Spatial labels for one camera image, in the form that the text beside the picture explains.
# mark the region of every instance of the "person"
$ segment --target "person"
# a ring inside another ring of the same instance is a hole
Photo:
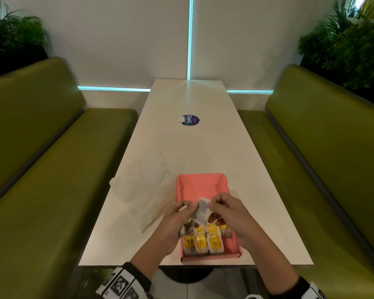
[[[270,299],[326,299],[312,283],[298,276],[284,254],[264,232],[241,200],[227,193],[213,197],[210,211],[219,214],[234,231],[259,271]],[[151,280],[165,256],[179,243],[179,230],[197,208],[196,202],[179,201],[169,208],[152,236],[130,262],[117,268],[100,286],[97,293],[104,298],[152,298]],[[249,295],[247,298],[261,298]]]

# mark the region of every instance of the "green bench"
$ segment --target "green bench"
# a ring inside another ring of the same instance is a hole
[[[59,58],[0,77],[0,193],[26,171],[0,198],[0,299],[59,298],[98,216],[138,117],[84,106]]]
[[[374,250],[374,106],[289,66],[266,110]],[[262,111],[239,111],[314,266],[296,267],[329,299],[374,299],[374,266]]]

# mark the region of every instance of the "black sleeve cuff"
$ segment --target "black sleeve cuff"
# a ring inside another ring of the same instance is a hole
[[[125,264],[122,265],[122,268],[131,273],[137,279],[145,292],[148,293],[150,291],[151,281],[142,272],[140,272],[138,268],[136,268],[130,262],[125,262]]]
[[[286,291],[284,294],[269,294],[269,299],[300,299],[309,288],[309,282],[307,282],[304,278],[299,277],[298,282],[294,285],[292,289]]]

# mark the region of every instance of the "box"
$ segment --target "box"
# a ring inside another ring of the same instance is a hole
[[[229,193],[227,178],[221,173],[210,174],[180,174],[176,181],[176,201],[198,201],[201,197],[211,200],[215,195]],[[183,239],[180,239],[181,262],[198,260],[216,260],[227,258],[239,258],[242,250],[237,237],[232,232],[231,238],[222,237],[224,254],[204,256],[184,256]]]

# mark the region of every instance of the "floor tile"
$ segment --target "floor tile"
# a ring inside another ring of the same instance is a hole
[[[187,299],[187,284],[175,282],[161,270],[157,270],[152,279],[150,294],[160,299]]]
[[[239,268],[214,269],[204,280],[187,286],[187,299],[244,299],[246,296]]]

